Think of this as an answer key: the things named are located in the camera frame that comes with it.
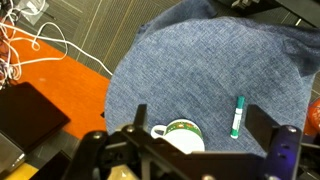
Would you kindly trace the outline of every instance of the white wire bundle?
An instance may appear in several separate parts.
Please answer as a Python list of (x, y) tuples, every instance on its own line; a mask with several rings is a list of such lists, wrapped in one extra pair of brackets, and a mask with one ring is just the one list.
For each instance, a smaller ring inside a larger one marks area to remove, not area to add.
[[(87, 52), (83, 51), (81, 48), (79, 48), (75, 44), (67, 41), (65, 39), (64, 34), (62, 33), (61, 29), (55, 23), (52, 23), (52, 22), (44, 23), (39, 28), (37, 35), (33, 35), (31, 33), (28, 33), (26, 31), (24, 31), (24, 30), (16, 28), (14, 26), (15, 25), (14, 22), (15, 22), (16, 19), (13, 19), (13, 17), (17, 18), (17, 15), (15, 13), (13, 13), (13, 11), (18, 11), (18, 12), (20, 12), (22, 14), (26, 14), (26, 15), (37, 15), (43, 10), (43, 8), (45, 6), (45, 3), (46, 3), (46, 1), (43, 0), (43, 4), (41, 5), (41, 8), (37, 12), (30, 13), (30, 12), (27, 12), (27, 11), (24, 11), (24, 10), (21, 10), (21, 9), (18, 9), (18, 8), (14, 7), (13, 1), (10, 0), (11, 9), (8, 10), (7, 14), (5, 15), (5, 17), (0, 22), (0, 30), (2, 32), (2, 35), (4, 36), (4, 38), (2, 38), (2, 40), (1, 40), (3, 42), (2, 46), (7, 46), (8, 47), (8, 57), (5, 58), (5, 59), (0, 58), (0, 64), (1, 64), (0, 75), (2, 76), (1, 79), (0, 79), (0, 90), (2, 89), (2, 85), (5, 83), (5, 81), (7, 79), (13, 79), (13, 80), (19, 80), (20, 79), (20, 77), (22, 75), (22, 69), (21, 69), (22, 65), (41, 62), (41, 61), (52, 61), (52, 60), (59, 61), (59, 60), (62, 60), (63, 58), (65, 58), (67, 56), (68, 45), (73, 46), (74, 48), (79, 50), (84, 55), (86, 55), (89, 58), (97, 61), (102, 66), (102, 68), (112, 76), (113, 74), (110, 72), (110, 70), (107, 67), (105, 67), (105, 65), (99, 59), (97, 59), (97, 58), (93, 57), (92, 55), (88, 54)], [(6, 24), (5, 23), (6, 20), (9, 20), (12, 25)], [(55, 28), (57, 28), (59, 33), (61, 34), (62, 39), (55, 39), (55, 38), (49, 38), (49, 37), (40, 36), (40, 33), (42, 32), (43, 28), (45, 26), (47, 26), (47, 25), (52, 25)], [(12, 35), (10, 37), (7, 34), (8, 33), (7, 28), (13, 30)], [(17, 31), (21, 32), (21, 33), (24, 33), (24, 34), (32, 37), (33, 39), (15, 37), (15, 33)], [(41, 47), (40, 47), (39, 43), (37, 42), (38, 39), (64, 43), (65, 44), (65, 49), (66, 49), (64, 55), (61, 56), (61, 57), (46, 57), (46, 58), (32, 59), (32, 60), (27, 60), (27, 61), (24, 61), (24, 62), (20, 62), (19, 53), (17, 52), (17, 50), (14, 47), (11, 46), (11, 43), (14, 42), (14, 41), (26, 40), (26, 41), (29, 41), (29, 42), (32, 43), (31, 47), (32, 47), (32, 49), (34, 51), (39, 51)], [(10, 63), (11, 57), (12, 57), (12, 53), (16, 56), (17, 63), (15, 63), (15, 64), (11, 64)]]

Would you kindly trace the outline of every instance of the white mug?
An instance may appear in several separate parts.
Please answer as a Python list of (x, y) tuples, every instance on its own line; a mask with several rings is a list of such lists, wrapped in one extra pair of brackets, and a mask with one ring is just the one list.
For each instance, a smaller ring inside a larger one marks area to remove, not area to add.
[(156, 125), (151, 129), (151, 136), (165, 139), (185, 154), (205, 150), (200, 128), (186, 119), (177, 119), (168, 126)]

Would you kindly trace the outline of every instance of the marker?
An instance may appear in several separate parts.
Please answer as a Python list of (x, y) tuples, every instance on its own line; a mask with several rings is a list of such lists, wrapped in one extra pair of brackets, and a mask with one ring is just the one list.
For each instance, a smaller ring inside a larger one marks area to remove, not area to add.
[(239, 127), (240, 127), (240, 121), (242, 117), (243, 104), (244, 104), (244, 96), (239, 96), (237, 100), (236, 113), (234, 115), (232, 130), (230, 134), (230, 136), (233, 139), (237, 139), (239, 136)]

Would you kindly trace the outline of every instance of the green pattern on mug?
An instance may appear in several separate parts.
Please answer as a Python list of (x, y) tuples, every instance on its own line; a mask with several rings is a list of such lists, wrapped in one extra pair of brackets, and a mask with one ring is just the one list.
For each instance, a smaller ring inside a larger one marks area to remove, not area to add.
[(197, 126), (195, 126), (191, 123), (188, 123), (188, 122), (176, 122), (176, 123), (170, 124), (167, 127), (167, 130), (164, 134), (168, 134), (171, 131), (179, 130), (179, 129), (185, 129), (185, 130), (192, 131), (192, 132), (196, 133), (203, 140), (200, 129)]

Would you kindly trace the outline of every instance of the blue fabric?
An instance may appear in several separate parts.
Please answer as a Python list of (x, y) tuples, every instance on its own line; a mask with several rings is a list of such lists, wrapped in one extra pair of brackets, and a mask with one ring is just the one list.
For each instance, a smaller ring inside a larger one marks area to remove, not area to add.
[(264, 155), (245, 117), (239, 138), (230, 137), (240, 95), (244, 116), (248, 104), (257, 104), (279, 124), (303, 129), (320, 66), (319, 29), (208, 19), (214, 14), (205, 0), (185, 0), (142, 27), (111, 79), (109, 133), (148, 104), (149, 131), (186, 118), (202, 130), (206, 150)]

